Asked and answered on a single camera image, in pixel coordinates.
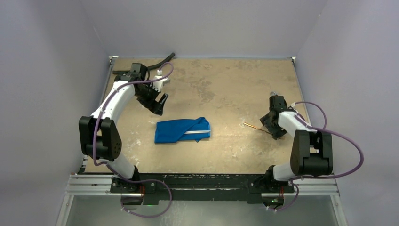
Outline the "white plastic utensil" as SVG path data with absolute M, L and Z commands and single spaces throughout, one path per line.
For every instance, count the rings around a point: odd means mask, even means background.
M 210 133 L 210 130 L 190 130 L 186 131 L 184 134 L 204 134 L 204 133 Z

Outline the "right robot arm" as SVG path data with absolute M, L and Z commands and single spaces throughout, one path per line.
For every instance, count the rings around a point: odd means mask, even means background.
M 332 135 L 312 129 L 296 109 L 287 105 L 283 96 L 269 98 L 269 112 L 260 122 L 275 140 L 286 134 L 293 138 L 289 162 L 270 166 L 266 171 L 264 185 L 267 190 L 275 192 L 283 182 L 298 176 L 332 174 Z

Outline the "blue cloth napkin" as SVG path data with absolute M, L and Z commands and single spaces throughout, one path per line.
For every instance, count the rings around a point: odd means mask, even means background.
M 174 144 L 180 141 L 196 141 L 211 137 L 210 133 L 204 134 L 184 134 L 190 130 L 210 130 L 210 123 L 205 117 L 197 119 L 175 119 L 160 121 L 156 123 L 154 135 L 155 144 Z

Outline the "brown plastic utensil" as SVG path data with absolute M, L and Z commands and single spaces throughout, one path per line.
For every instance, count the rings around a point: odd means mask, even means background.
M 249 123 L 243 122 L 243 125 L 248 126 L 248 127 L 250 127 L 250 128 L 253 128 L 253 129 L 256 129 L 256 130 L 259 130 L 259 131 L 262 131 L 262 132 L 265 132 L 265 133 L 271 135 L 270 132 L 268 132 L 268 131 L 266 131 L 266 130 L 264 130 L 264 129 L 261 129 L 261 128 L 259 128 L 259 127 L 256 127 L 256 126 L 254 126 L 254 125 L 251 125 L 251 124 L 249 124 Z

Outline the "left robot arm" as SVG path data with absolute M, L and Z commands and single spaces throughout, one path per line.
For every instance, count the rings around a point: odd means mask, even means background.
M 114 71 L 116 77 L 110 93 L 90 116 L 82 116 L 78 122 L 82 153 L 91 157 L 95 166 L 105 165 L 121 178 L 122 187 L 130 193 L 140 188 L 140 177 L 137 167 L 122 154 L 117 121 L 134 97 L 151 113 L 163 114 L 168 94 L 161 94 L 161 89 L 171 75 L 163 74 L 166 65 L 171 63 L 132 63 L 128 71 Z

